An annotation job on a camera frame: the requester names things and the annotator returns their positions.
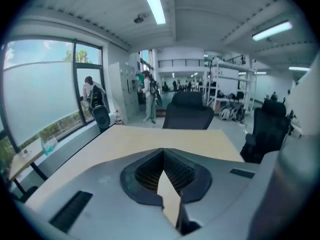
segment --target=ceiling light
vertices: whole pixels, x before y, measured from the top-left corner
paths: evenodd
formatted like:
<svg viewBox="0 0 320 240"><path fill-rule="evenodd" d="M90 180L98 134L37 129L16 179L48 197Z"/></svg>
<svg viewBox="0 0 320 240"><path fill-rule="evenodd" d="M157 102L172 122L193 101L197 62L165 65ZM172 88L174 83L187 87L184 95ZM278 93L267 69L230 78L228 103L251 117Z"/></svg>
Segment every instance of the ceiling light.
<svg viewBox="0 0 320 240"><path fill-rule="evenodd" d="M164 10L162 9L160 0L147 0L147 2L153 13L156 23L158 25L165 24L166 19L165 19Z"/></svg>
<svg viewBox="0 0 320 240"><path fill-rule="evenodd" d="M301 67L301 66L290 66L289 70L297 70L297 71L309 71L309 67Z"/></svg>
<svg viewBox="0 0 320 240"><path fill-rule="evenodd" d="M292 24L289 21L283 22L279 25L270 27L258 34L252 36L252 39L255 41L259 41L261 39L270 37L272 35L278 34L280 32L292 29Z"/></svg>

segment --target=window frame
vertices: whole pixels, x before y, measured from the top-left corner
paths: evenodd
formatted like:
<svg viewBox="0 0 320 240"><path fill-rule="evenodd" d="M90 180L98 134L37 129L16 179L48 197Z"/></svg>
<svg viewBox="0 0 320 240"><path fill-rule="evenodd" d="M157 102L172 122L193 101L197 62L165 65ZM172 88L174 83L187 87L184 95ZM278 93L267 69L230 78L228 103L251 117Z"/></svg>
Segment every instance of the window frame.
<svg viewBox="0 0 320 240"><path fill-rule="evenodd" d="M88 124L92 123L94 121L94 118L90 121L86 121L85 115L82 110L81 106L81 100L83 99L83 96L80 96L79 93L79 88L78 88L78 76L77 76L77 69L97 69L99 70L100 73L100 79L101 79L101 85L104 89L106 89L105 86L105 77L104 77L104 65L103 65L103 47L102 46L97 46L91 43L87 43L85 41L81 41L78 39L71 39L71 38L66 38L66 37L59 37L59 36L52 36L52 35L19 35L12 37L10 39L5 40L1 44L3 45L3 49L0 51L0 116L1 116L1 121L3 125L3 131L0 132L0 141L3 140L5 137L8 137L14 151L16 153L19 153L21 151L20 147L17 145L15 139L12 136L10 126L8 125L8 120L7 120L7 115L6 115L6 110L5 110L5 104L4 104L4 92L3 92L3 74L4 74L4 62L5 62L5 54L7 51L8 43L14 42L14 41L22 41L22 40L48 40L48 41L60 41L60 42L66 42L66 43L71 43L71 63L72 63L72 75L73 75L73 88L75 91L75 99L77 102L78 106L78 114L81 119L81 125L79 127L75 128L74 130L68 132L67 134L63 135L59 139L57 139L58 142L64 140L71 134L75 133L82 127L87 126ZM88 46L91 48L98 49L98 63L99 64L93 64L93 63L81 63L81 62L76 62L76 46L78 45L83 45L83 46ZM109 109L109 104L108 104L108 99L106 100L106 107L108 112L110 111Z"/></svg>

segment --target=tree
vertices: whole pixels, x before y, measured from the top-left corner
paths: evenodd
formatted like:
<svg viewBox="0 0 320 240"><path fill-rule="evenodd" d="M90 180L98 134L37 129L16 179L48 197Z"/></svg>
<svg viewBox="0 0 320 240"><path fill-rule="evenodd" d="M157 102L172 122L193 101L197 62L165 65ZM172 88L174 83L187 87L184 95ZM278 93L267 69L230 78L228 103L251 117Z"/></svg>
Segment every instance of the tree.
<svg viewBox="0 0 320 240"><path fill-rule="evenodd" d="M67 50L65 52L65 57L63 59L65 62L71 62L71 51ZM87 50L79 50L75 52L75 62L81 63L92 63L92 61L88 58Z"/></svg>

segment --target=sky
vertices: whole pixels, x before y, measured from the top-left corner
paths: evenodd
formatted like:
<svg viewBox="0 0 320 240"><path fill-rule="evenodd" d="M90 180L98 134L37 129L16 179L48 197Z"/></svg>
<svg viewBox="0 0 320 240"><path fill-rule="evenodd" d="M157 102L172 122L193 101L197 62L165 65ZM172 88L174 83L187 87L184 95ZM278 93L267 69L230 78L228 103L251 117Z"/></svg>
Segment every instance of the sky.
<svg viewBox="0 0 320 240"><path fill-rule="evenodd" d="M53 40L19 40L9 42L4 57L3 68L35 62L63 61L66 51L71 51L70 42ZM76 51L86 50L88 58L98 64L98 49L77 44Z"/></svg>

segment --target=woman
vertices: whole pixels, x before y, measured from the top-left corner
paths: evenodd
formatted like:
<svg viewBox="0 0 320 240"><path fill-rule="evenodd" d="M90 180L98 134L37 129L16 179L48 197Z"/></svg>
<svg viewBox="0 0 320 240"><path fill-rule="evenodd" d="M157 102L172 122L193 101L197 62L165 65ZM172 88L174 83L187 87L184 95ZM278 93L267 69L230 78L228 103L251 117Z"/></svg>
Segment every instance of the woman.
<svg viewBox="0 0 320 240"><path fill-rule="evenodd" d="M150 92L150 83L154 81L149 71L142 72L144 76L144 88L141 90L145 94L145 118L143 121L151 120L152 123L156 123L156 96Z"/></svg>
<svg viewBox="0 0 320 240"><path fill-rule="evenodd" d="M89 112L92 116L93 116L93 114L92 114L92 108L90 107L90 102L91 102L90 97L91 97L91 91L94 86L98 87L102 91L103 96L105 96L105 94L106 94L106 91L103 89L101 84L93 81L91 76L87 76L84 79L84 85L82 87L83 100L87 101L88 109L89 109ZM99 126L99 129L100 129L100 133L103 133L106 130L104 128L100 128L100 126Z"/></svg>

